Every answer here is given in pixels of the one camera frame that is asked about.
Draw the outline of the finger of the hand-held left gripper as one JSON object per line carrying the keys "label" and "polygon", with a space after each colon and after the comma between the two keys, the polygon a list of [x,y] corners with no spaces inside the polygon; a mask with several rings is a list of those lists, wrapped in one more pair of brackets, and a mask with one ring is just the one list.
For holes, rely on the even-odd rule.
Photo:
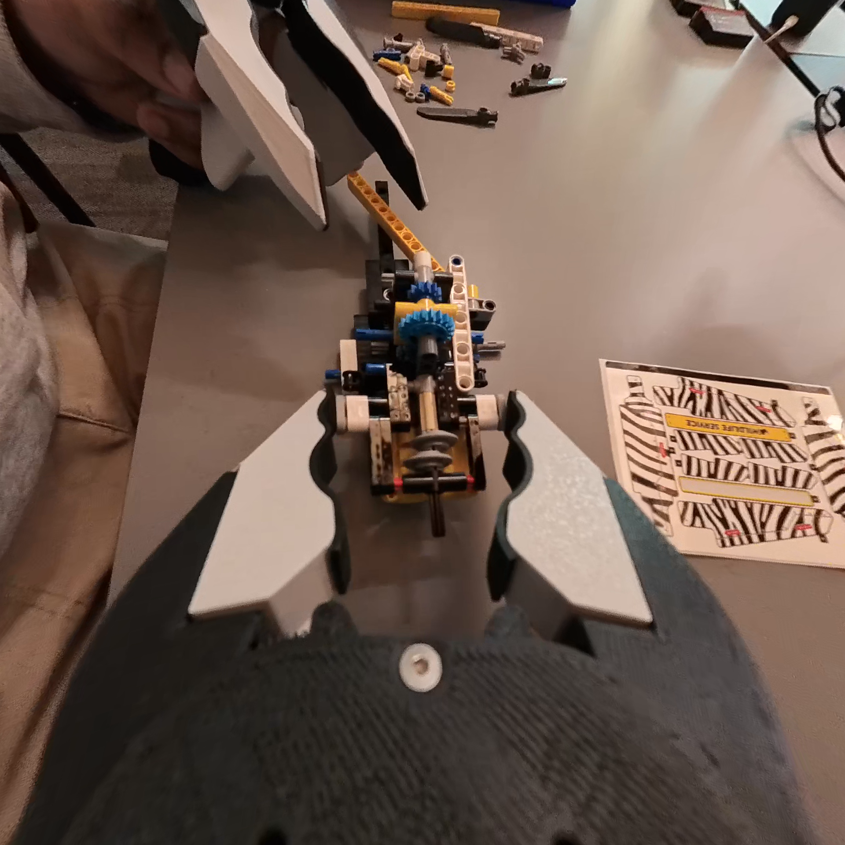
{"label": "finger of the hand-held left gripper", "polygon": [[254,2],[259,44],[301,116],[328,187],[375,154],[417,209],[417,156],[373,63],[335,2]]}
{"label": "finger of the hand-held left gripper", "polygon": [[316,150],[294,115],[287,89],[262,53],[248,2],[185,2],[205,28],[195,75],[202,107],[202,160],[210,183],[231,187],[251,164],[316,228],[327,227]]}

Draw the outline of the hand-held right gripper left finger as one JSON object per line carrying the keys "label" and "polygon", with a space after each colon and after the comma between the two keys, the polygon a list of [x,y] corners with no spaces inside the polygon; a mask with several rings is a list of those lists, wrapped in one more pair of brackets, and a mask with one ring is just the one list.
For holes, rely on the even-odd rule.
{"label": "hand-held right gripper left finger", "polygon": [[335,397],[320,390],[238,467],[195,592],[191,618],[259,611],[283,636],[351,580],[349,540],[331,489]]}

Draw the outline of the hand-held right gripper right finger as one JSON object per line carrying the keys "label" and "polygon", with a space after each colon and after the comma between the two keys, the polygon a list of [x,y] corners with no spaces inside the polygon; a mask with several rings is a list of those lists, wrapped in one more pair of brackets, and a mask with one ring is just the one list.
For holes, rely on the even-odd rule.
{"label": "hand-held right gripper right finger", "polygon": [[549,641],[590,619],[651,627],[603,473],[523,391],[508,396],[503,432],[510,492],[489,550],[491,598],[522,610]]}

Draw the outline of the partly built lego vehicle chassis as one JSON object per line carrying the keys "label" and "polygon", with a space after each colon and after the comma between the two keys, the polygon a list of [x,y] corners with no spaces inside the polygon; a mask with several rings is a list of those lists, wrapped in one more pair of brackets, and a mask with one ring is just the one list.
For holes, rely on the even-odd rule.
{"label": "partly built lego vehicle chassis", "polygon": [[365,311],[325,372],[335,431],[366,437],[375,497],[428,504],[442,537],[445,500],[486,488],[481,434],[502,424],[505,399],[484,392],[484,364],[504,350],[484,336],[497,306],[460,255],[430,254],[390,207],[386,182],[358,172],[346,182],[378,226],[378,252],[365,263]]}

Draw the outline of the person's left forearm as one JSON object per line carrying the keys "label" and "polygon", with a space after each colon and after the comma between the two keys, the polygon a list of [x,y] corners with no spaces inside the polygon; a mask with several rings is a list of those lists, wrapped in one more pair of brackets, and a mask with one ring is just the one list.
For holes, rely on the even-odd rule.
{"label": "person's left forearm", "polygon": [[12,3],[1,12],[2,130],[58,129],[101,139],[140,136],[132,124],[103,111],[20,24]]}

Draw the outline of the pile of small lego pieces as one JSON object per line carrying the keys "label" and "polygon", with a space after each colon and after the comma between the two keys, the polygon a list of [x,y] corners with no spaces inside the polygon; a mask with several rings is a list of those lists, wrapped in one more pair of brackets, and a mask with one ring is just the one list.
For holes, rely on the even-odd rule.
{"label": "pile of small lego pieces", "polygon": [[417,105],[454,105],[456,70],[449,45],[430,51],[422,38],[405,40],[399,33],[385,37],[382,48],[372,52],[376,66],[394,77],[394,90],[404,100]]}

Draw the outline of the black lego blade piece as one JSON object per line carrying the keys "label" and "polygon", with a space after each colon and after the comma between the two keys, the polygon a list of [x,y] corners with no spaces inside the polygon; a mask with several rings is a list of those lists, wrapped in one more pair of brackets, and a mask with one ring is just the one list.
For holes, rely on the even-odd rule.
{"label": "black lego blade piece", "polygon": [[483,27],[474,23],[431,16],[426,19],[426,28],[437,36],[480,48],[499,49],[502,46],[499,36],[486,32]]}
{"label": "black lego blade piece", "polygon": [[467,109],[420,105],[416,111],[419,117],[429,121],[447,122],[485,129],[495,126],[499,120],[499,113],[497,111],[491,111],[485,107]]}

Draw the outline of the long yellow lego beam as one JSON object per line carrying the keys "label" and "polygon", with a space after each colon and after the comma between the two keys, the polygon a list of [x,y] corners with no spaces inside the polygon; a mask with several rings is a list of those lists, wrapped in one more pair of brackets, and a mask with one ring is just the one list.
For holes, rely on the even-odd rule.
{"label": "long yellow lego beam", "polygon": [[500,10],[493,7],[459,6],[430,1],[392,1],[390,9],[391,17],[396,19],[426,20],[441,17],[458,23],[493,27],[499,24],[501,15]]}

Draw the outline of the light grey lego beam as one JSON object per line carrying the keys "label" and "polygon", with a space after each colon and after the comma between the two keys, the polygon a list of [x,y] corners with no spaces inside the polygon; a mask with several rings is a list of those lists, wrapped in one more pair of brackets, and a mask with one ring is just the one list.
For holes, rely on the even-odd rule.
{"label": "light grey lego beam", "polygon": [[531,33],[488,25],[483,25],[481,28],[487,35],[493,37],[501,48],[519,46],[527,53],[538,54],[544,47],[544,38]]}

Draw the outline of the person's left hand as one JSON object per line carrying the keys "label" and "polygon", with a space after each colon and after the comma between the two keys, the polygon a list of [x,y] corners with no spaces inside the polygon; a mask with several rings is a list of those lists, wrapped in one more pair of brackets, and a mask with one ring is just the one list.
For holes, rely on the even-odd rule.
{"label": "person's left hand", "polygon": [[205,96],[156,2],[2,2],[24,67],[92,125],[91,115],[138,130],[203,169]]}

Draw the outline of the zebra striped sticker sheet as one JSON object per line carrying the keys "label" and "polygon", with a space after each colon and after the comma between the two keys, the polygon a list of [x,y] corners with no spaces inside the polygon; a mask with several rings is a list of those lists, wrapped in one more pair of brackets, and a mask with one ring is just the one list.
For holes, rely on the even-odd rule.
{"label": "zebra striped sticker sheet", "polygon": [[827,386],[601,360],[618,483],[686,556],[844,568]]}

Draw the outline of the person's legs in beige trousers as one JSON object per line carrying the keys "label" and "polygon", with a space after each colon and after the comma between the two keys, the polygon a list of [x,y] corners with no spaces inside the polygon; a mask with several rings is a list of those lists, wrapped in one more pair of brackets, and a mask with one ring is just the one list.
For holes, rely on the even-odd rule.
{"label": "person's legs in beige trousers", "polygon": [[163,241],[55,221],[27,234],[2,186],[2,275],[48,334],[58,408],[1,559],[1,840],[24,814],[113,566],[160,301]]}

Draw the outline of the black chair leg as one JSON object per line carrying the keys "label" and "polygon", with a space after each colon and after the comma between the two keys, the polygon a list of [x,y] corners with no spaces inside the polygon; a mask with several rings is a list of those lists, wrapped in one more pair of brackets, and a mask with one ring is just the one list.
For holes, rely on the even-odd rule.
{"label": "black chair leg", "polygon": [[2,133],[1,146],[4,152],[37,186],[63,218],[74,225],[95,227],[87,213],[79,206],[61,182],[53,175],[45,162],[17,133]]}

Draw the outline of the person's grey sweater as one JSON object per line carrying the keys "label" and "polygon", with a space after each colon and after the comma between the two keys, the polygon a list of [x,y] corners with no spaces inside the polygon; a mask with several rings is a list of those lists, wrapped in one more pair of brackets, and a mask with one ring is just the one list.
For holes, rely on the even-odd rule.
{"label": "person's grey sweater", "polygon": [[37,485],[58,408],[48,334],[25,281],[1,286],[1,553]]}

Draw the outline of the black box with red label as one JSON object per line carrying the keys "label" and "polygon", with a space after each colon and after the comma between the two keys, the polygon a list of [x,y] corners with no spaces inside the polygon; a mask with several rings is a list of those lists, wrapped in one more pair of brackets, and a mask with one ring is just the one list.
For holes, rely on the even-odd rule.
{"label": "black box with red label", "polygon": [[755,38],[745,12],[733,1],[669,1],[677,15],[710,46],[744,49]]}

